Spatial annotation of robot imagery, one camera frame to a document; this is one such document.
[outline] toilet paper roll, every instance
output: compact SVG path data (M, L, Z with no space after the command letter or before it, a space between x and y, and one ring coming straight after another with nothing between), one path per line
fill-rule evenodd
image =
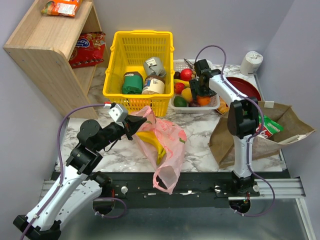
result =
M242 60L240 72L246 76L255 74L263 59L264 57L256 51L248 52Z

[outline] red bowl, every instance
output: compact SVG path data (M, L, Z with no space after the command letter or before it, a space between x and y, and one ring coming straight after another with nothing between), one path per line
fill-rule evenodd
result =
M248 97L256 97L258 101L261 101L261 95L258 90L251 83L238 77L228 76L226 79L235 86L240 92L244 93Z

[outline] avocado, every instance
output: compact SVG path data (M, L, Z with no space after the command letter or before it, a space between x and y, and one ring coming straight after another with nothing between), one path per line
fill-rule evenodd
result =
M187 101L181 96L176 96L173 100L173 105L178 108L186 107Z

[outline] shelf board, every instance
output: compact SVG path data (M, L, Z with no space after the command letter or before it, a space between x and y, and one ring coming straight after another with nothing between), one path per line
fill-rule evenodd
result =
M97 65L73 68L74 74L78 79L85 95L88 94L92 79L94 78Z
M92 7L83 1L75 17L43 14L24 45L58 49L69 60Z

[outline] white plastic basket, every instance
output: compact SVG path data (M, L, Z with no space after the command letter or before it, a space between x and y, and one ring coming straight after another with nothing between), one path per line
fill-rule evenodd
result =
M209 67L213 69L213 64L211 61L207 60ZM185 60L179 59L179 60L173 60L173 67L174 71L181 72L183 69L187 69L188 65L185 63ZM211 97L210 103L206 106L200 106L200 107L176 107L173 104L173 101L176 97L176 94L173 96L173 98L170 99L169 107L172 108L176 113L179 114L206 114L209 112L212 112L213 110L217 109L220 106L220 99L218 94Z

